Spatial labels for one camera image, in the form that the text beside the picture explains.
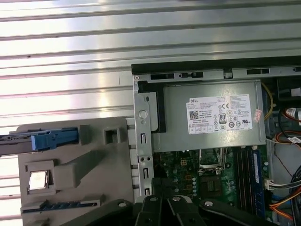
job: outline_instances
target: blue latch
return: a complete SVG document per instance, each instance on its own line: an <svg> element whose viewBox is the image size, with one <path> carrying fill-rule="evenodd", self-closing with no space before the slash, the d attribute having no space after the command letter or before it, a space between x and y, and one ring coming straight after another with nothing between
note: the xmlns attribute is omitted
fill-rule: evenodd
<svg viewBox="0 0 301 226"><path fill-rule="evenodd" d="M76 144L79 142L79 132L77 128L65 128L44 130L31 135L32 150L43 151L55 149L66 144Z"/></svg>

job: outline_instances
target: warning label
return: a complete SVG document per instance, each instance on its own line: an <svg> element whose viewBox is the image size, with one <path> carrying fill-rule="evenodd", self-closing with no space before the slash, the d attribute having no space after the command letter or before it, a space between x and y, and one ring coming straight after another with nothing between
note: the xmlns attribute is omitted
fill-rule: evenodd
<svg viewBox="0 0 301 226"><path fill-rule="evenodd" d="M252 129L249 95L190 98L189 134Z"/></svg>

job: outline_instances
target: cable connector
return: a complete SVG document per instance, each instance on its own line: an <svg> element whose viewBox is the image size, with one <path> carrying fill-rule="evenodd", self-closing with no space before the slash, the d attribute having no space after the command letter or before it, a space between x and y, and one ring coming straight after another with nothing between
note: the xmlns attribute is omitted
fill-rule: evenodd
<svg viewBox="0 0 301 226"><path fill-rule="evenodd" d="M273 182L273 180L271 179L264 179L264 187L265 189L267 189L268 191L272 191L275 188L270 186L270 182Z"/></svg>

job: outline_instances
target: barcode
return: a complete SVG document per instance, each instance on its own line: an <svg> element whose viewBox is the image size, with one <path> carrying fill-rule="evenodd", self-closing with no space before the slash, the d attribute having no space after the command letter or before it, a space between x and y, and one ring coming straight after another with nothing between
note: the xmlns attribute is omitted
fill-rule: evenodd
<svg viewBox="0 0 301 226"><path fill-rule="evenodd" d="M198 111L190 111L189 116L190 116L190 120L198 119Z"/></svg>

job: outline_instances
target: black wire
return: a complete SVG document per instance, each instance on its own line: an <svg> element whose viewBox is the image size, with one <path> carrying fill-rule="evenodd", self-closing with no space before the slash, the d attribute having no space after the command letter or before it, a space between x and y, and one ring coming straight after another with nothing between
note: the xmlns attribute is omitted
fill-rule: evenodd
<svg viewBox="0 0 301 226"><path fill-rule="evenodd" d="M289 136L286 134L286 132L283 130L282 125L281 125L281 115L282 115L282 111L283 109L280 109L278 112L278 124L279 124L279 128L281 130L281 132L283 133L284 136L286 136L286 138L289 138Z"/></svg>

